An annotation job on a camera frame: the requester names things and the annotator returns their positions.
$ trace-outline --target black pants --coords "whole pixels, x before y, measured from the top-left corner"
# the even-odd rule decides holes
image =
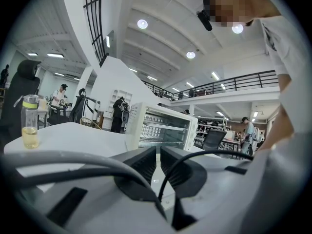
[[[113,118],[113,123],[112,123],[111,132],[113,132],[113,133],[119,133],[119,134],[120,134],[121,125],[122,125],[122,120],[121,120],[121,118],[114,117],[114,118]]]

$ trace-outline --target water bottle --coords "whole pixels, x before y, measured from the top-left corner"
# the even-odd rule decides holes
[[[21,96],[18,102],[23,98],[21,109],[21,135],[24,146],[28,149],[35,149],[39,146],[38,141],[38,103],[39,97],[36,95]]]

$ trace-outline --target metal railing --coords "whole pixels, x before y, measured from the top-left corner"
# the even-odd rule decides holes
[[[275,70],[234,77],[174,93],[171,101],[232,91],[278,86]]]
[[[173,93],[165,90],[165,89],[162,89],[161,87],[158,87],[158,86],[155,86],[149,82],[146,82],[146,81],[143,81],[141,80],[153,93],[154,95],[160,97],[160,98],[165,98],[167,100],[172,100],[172,96],[173,96]]]
[[[89,23],[92,46],[101,67],[106,59],[101,23],[102,0],[85,0],[85,5],[83,8],[85,8],[85,14]]]

